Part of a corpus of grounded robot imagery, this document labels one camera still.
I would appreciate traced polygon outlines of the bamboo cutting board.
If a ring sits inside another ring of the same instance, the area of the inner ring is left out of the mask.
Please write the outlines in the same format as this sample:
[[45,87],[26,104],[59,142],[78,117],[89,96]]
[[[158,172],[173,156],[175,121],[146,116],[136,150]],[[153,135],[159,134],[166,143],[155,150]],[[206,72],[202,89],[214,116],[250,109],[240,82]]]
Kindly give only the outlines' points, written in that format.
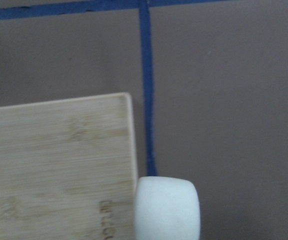
[[0,240],[132,240],[128,93],[0,107]]

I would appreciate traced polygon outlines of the white steamed bun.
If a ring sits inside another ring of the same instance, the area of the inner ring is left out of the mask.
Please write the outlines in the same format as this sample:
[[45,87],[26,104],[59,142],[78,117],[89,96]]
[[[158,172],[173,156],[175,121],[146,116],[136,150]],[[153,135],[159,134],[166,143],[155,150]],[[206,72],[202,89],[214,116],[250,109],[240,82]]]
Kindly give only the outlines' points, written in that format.
[[134,235],[137,240],[198,240],[200,202],[188,180],[145,176],[134,196]]

